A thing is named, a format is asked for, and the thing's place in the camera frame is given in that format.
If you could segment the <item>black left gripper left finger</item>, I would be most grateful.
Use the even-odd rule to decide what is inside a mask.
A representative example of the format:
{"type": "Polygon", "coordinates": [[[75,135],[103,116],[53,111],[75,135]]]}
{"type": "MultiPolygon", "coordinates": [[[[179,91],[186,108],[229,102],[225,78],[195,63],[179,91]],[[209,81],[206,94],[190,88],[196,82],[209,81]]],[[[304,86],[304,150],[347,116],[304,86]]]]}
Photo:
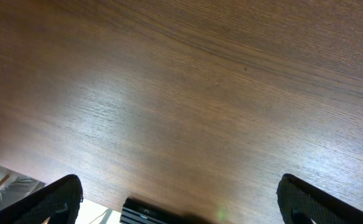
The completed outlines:
{"type": "Polygon", "coordinates": [[[0,210],[0,223],[75,224],[82,201],[80,179],[69,174],[0,210]]]}

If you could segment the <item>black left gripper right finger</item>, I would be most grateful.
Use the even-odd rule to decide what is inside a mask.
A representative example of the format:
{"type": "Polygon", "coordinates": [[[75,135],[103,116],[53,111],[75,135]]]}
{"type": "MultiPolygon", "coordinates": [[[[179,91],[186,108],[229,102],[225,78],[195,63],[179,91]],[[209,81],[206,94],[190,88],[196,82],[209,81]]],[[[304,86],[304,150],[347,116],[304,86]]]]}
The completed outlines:
{"type": "Polygon", "coordinates": [[[363,224],[363,211],[292,174],[283,174],[277,203],[285,223],[363,224]]]}

